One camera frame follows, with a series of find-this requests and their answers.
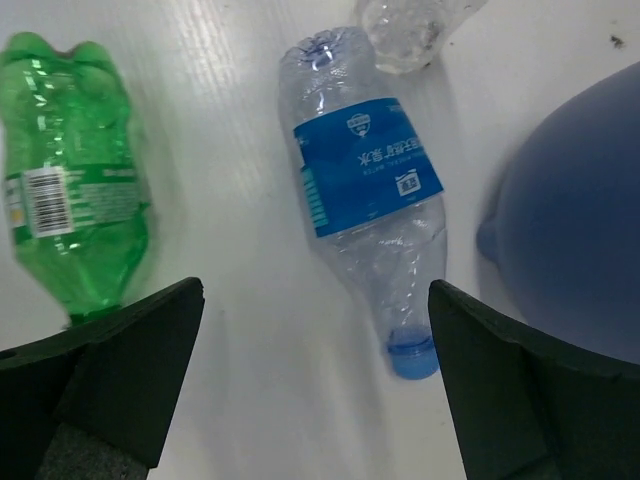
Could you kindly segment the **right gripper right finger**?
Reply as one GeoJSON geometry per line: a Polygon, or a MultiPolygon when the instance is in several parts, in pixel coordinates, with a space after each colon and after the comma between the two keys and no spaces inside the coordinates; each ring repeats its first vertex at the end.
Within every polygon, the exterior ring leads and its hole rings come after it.
{"type": "Polygon", "coordinates": [[[636,479],[639,367],[431,284],[432,332],[469,479],[636,479]]]}

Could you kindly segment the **small clear bottle white cap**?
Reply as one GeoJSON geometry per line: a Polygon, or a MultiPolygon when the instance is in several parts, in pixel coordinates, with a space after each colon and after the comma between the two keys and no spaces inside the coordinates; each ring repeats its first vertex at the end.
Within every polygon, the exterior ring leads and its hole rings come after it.
{"type": "Polygon", "coordinates": [[[431,63],[449,37],[486,0],[358,1],[354,14],[376,52],[376,66],[407,74],[431,63]]]}

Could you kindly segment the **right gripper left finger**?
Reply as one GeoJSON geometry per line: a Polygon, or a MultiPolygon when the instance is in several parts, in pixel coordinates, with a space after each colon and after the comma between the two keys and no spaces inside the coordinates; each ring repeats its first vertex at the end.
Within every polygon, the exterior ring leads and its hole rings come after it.
{"type": "Polygon", "coordinates": [[[204,309],[185,278],[1,353],[4,479],[145,479],[159,464],[204,309]]]}

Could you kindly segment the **blue label water bottle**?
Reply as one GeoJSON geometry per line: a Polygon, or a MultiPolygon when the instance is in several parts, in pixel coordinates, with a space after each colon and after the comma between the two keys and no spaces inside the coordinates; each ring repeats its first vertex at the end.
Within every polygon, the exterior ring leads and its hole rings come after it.
{"type": "Polygon", "coordinates": [[[439,367],[428,312],[445,276],[444,189],[355,26],[299,41],[279,63],[279,116],[314,245],[365,300],[390,369],[439,367]]]}

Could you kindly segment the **green plastic bottle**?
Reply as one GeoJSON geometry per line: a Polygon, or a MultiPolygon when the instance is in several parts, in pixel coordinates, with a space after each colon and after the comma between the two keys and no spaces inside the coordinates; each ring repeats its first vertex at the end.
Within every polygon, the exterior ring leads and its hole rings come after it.
{"type": "Polygon", "coordinates": [[[149,245],[132,108],[107,50],[33,32],[1,54],[4,187],[18,263],[74,326],[117,311],[149,245]]]}

